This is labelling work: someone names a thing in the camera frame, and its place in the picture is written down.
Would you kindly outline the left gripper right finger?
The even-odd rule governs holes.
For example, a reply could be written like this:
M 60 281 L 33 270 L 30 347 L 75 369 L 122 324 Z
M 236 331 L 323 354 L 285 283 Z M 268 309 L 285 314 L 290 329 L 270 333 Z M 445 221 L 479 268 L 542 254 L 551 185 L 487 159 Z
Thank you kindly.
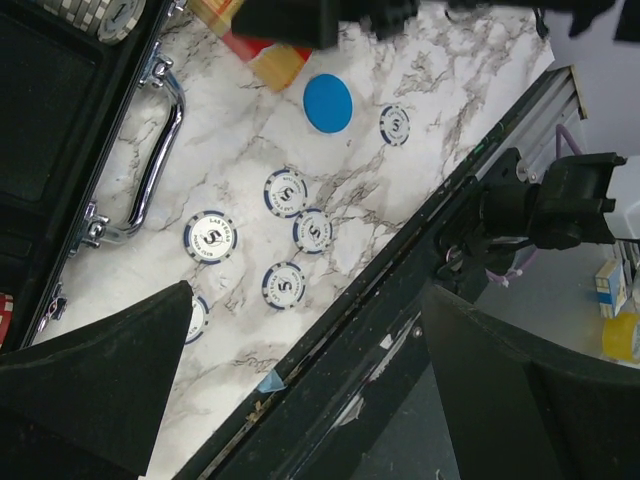
M 636 479 L 639 372 L 542 339 L 438 285 L 421 323 L 463 479 Z

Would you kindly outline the purple green grey chip stack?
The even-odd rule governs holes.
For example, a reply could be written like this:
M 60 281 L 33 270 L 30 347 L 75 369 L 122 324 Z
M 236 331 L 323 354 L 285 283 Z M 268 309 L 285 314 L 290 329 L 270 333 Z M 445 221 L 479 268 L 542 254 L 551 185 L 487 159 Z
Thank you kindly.
M 107 45 L 132 33 L 146 7 L 145 0 L 36 0 L 35 4 Z

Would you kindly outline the red white chip stack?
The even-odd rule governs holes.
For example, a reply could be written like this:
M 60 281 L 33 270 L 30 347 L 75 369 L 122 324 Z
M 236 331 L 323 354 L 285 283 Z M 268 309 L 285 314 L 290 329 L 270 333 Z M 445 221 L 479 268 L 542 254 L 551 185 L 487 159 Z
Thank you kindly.
M 6 293 L 0 294 L 0 346 L 3 345 L 13 317 L 14 299 Z

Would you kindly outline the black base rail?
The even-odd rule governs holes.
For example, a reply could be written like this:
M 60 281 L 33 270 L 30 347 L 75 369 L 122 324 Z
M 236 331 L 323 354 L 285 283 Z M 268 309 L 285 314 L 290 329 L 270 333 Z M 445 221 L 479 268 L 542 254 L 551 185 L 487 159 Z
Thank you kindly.
M 572 71 L 544 73 L 276 366 L 283 390 L 252 392 L 180 470 L 182 479 L 347 479 L 429 376 L 421 291 L 455 208 L 578 106 Z

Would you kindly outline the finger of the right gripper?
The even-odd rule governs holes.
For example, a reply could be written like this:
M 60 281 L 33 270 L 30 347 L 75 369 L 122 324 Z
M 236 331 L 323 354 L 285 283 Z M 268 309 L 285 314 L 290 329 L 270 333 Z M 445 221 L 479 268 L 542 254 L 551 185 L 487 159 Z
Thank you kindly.
M 246 0 L 232 18 L 236 36 L 295 47 L 337 45 L 340 2 L 331 0 Z

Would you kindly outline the blue white small box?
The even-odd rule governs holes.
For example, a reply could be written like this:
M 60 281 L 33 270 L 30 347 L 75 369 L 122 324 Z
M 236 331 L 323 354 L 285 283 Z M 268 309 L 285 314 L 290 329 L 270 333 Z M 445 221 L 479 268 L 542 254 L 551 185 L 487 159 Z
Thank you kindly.
M 595 285 L 602 317 L 615 318 L 628 299 L 623 262 L 605 262 L 595 275 Z

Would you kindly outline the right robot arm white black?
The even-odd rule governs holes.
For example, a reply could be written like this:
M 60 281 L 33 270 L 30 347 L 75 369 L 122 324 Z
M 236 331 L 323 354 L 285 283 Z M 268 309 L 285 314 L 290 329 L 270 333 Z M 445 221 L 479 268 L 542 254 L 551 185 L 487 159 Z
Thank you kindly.
M 342 22 L 362 23 L 379 40 L 403 33 L 419 1 L 245 1 L 234 34 L 314 50 L 338 43 Z M 554 161 L 540 183 L 478 189 L 442 231 L 444 263 L 435 278 L 461 274 L 526 247 L 567 250 L 582 243 L 639 240 L 637 159 L 616 153 L 575 154 Z

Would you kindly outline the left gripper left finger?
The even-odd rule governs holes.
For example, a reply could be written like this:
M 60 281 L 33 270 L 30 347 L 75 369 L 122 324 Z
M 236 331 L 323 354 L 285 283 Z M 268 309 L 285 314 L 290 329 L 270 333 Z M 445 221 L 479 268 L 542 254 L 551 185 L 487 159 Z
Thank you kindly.
M 146 475 L 192 317 L 175 283 L 1 357 L 4 479 Z

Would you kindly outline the blue round dealer button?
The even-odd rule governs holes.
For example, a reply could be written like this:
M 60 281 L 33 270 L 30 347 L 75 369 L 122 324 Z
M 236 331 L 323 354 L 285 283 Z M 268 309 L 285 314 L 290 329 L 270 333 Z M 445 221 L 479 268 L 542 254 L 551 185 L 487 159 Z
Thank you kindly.
M 354 106 L 343 80 L 332 74 L 319 74 L 311 78 L 304 89 L 303 110 L 316 130 L 336 134 L 351 122 Z

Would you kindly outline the white blue poker chip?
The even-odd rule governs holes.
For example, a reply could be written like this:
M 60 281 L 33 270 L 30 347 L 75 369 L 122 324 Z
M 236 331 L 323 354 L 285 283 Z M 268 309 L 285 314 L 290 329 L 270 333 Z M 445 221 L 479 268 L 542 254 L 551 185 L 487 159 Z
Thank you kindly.
M 323 211 L 309 208 L 295 219 L 292 235 L 300 251 L 320 254 L 327 250 L 333 240 L 333 226 Z
M 410 118 L 399 105 L 385 106 L 379 117 L 379 130 L 382 139 L 390 146 L 401 146 L 410 135 Z
M 267 209 L 274 216 L 294 218 L 307 206 L 308 188 L 297 171 L 281 169 L 267 178 L 263 197 Z
M 209 307 L 201 296 L 194 296 L 192 299 L 192 315 L 185 344 L 190 345 L 199 340 L 208 328 Z
M 301 268 L 292 262 L 272 265 L 262 280 L 262 296 L 276 310 L 297 306 L 306 292 L 306 279 Z
M 225 213 L 205 210 L 191 216 L 183 231 L 183 245 L 196 262 L 216 265 L 228 259 L 237 249 L 235 222 Z

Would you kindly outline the red playing card deck box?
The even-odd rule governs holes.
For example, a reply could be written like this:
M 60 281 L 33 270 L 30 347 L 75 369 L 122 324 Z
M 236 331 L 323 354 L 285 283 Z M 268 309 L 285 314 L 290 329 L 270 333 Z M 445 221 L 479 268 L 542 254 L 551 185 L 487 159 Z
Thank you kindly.
M 192 0 L 189 8 L 272 91 L 287 89 L 304 68 L 312 51 L 267 40 L 236 36 L 231 31 L 239 0 Z

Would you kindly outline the black poker set case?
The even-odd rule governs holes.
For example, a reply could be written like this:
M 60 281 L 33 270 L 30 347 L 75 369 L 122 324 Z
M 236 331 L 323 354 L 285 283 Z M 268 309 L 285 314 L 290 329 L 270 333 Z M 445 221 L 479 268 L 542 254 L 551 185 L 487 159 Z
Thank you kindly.
M 1 290 L 14 299 L 1 349 L 29 346 L 60 313 L 60 275 L 82 246 L 121 244 L 146 220 L 185 116 L 159 35 L 184 7 L 146 1 L 133 32 L 101 43 L 35 1 L 1 5 Z M 168 114 L 129 209 L 101 215 L 93 193 L 135 91 L 164 91 Z

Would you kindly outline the yellow tape roll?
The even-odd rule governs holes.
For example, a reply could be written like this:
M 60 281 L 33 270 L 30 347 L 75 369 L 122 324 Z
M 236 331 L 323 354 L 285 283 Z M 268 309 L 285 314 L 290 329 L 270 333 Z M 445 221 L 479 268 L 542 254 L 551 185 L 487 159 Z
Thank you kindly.
M 623 312 L 607 319 L 602 334 L 603 353 L 615 360 L 639 363 L 639 315 Z

